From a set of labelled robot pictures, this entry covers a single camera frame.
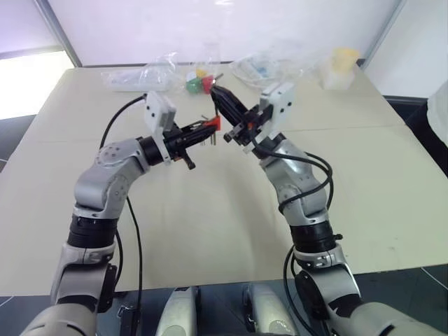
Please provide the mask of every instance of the white table surface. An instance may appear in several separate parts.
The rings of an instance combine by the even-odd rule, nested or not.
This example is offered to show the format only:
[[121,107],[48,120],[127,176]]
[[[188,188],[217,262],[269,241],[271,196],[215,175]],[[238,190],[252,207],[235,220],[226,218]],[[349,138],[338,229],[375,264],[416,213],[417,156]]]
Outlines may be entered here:
[[[63,75],[0,174],[0,295],[49,293],[76,179],[92,164],[111,116],[137,96],[108,91],[102,71]],[[247,107],[258,102],[257,92],[223,71],[220,85]],[[179,125],[214,113],[209,96],[168,95]],[[293,106],[282,130],[333,166],[330,220],[344,235],[353,272],[446,263],[447,179],[364,74],[341,92],[302,81]],[[142,105],[121,115],[110,141],[148,135],[143,115]],[[222,132],[216,147],[189,153],[196,169],[159,165],[130,190],[143,241],[143,288],[280,279],[292,241],[257,160],[225,143]],[[127,207],[119,230],[125,262],[117,289],[133,290],[137,243]]]

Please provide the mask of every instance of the white cable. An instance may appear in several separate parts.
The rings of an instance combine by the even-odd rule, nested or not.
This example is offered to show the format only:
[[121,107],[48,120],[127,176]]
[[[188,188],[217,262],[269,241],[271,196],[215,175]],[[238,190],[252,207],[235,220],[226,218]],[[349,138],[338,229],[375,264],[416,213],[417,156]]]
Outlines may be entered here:
[[6,305],[8,302],[10,302],[14,297],[11,296],[9,299],[7,299],[7,301],[3,302],[2,304],[0,304],[0,308],[2,308],[4,305]]
[[420,270],[422,270],[423,272],[427,273],[427,275],[434,280],[435,282],[437,282],[439,285],[441,285],[441,287],[445,288],[448,291],[448,287],[446,287],[443,283],[441,283],[440,281],[438,281],[430,272],[428,272],[426,269],[420,267]]

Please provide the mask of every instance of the yellow object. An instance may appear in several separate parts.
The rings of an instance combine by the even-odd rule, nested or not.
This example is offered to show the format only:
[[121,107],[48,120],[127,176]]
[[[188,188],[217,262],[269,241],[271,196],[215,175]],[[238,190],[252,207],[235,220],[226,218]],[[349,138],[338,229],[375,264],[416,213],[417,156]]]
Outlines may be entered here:
[[356,60],[359,58],[359,52],[350,48],[336,48],[333,50],[332,68],[335,72],[349,72]]
[[205,76],[207,76],[207,71],[196,68],[196,77],[203,78]]

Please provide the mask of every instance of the red object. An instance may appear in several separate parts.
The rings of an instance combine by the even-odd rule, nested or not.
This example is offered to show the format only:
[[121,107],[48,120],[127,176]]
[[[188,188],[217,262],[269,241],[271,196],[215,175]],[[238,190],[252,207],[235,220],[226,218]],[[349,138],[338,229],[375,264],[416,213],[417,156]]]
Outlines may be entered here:
[[213,79],[213,75],[203,77],[202,79],[202,87],[204,88],[204,93],[206,93],[207,95],[210,95],[210,89],[213,85]]
[[216,130],[220,131],[221,130],[221,116],[217,115],[215,118],[204,122],[204,126],[216,126]]

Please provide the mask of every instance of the beige tabletop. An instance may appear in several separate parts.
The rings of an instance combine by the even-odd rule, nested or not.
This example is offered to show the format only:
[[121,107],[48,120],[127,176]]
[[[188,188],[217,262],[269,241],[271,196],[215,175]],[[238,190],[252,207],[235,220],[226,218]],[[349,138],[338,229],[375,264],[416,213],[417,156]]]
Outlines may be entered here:
[[[76,179],[92,164],[111,116],[138,95],[107,90],[102,71],[63,75],[0,174],[0,295],[49,293],[69,232]],[[258,102],[258,92],[225,66],[223,72],[220,85],[247,107]],[[168,96],[179,125],[214,113],[209,96]],[[332,164],[330,220],[344,235],[353,272],[447,262],[447,179],[364,74],[357,71],[347,91],[324,91],[302,80],[293,106],[281,130]],[[229,128],[225,122],[223,129]],[[196,169],[161,164],[132,186],[143,288],[281,278],[292,241],[274,190],[254,156],[225,143],[222,133],[217,146],[190,149]],[[109,140],[147,135],[143,106],[136,105],[117,119]],[[137,243],[127,208],[119,230],[125,261],[117,289],[133,290]]]

